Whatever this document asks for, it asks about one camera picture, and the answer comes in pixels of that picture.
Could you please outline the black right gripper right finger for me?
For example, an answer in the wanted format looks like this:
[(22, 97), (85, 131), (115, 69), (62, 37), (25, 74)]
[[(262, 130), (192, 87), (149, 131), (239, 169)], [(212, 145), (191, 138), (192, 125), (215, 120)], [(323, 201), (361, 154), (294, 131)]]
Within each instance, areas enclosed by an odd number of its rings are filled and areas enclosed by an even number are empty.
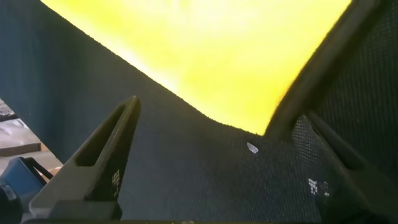
[(322, 223), (397, 223), (397, 187), (314, 113), (292, 140)]

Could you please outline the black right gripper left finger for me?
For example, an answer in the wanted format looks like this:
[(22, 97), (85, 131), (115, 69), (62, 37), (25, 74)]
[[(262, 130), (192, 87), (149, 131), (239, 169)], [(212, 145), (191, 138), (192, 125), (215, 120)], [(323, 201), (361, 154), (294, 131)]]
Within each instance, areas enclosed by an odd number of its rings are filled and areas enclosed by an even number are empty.
[(132, 96), (122, 101), (32, 199), (36, 220), (119, 220), (121, 184), (141, 113)]

